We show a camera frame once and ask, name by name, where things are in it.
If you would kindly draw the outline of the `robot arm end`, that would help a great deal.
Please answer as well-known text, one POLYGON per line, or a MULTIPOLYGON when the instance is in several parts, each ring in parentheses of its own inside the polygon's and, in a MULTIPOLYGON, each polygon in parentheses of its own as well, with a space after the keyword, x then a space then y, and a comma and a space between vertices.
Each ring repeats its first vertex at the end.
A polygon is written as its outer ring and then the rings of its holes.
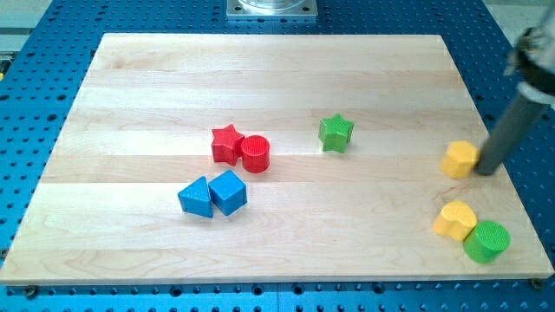
POLYGON ((527 100, 554 106, 554 2, 537 26, 527 28, 507 58, 504 75, 519 71, 519 93, 527 100))

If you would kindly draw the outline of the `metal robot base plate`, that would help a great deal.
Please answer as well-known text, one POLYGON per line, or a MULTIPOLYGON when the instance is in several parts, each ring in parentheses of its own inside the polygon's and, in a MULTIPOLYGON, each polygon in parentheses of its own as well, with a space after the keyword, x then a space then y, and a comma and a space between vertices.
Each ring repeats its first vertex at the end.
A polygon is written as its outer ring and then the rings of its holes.
POLYGON ((318 16, 317 0, 227 0, 225 11, 237 20, 318 16))

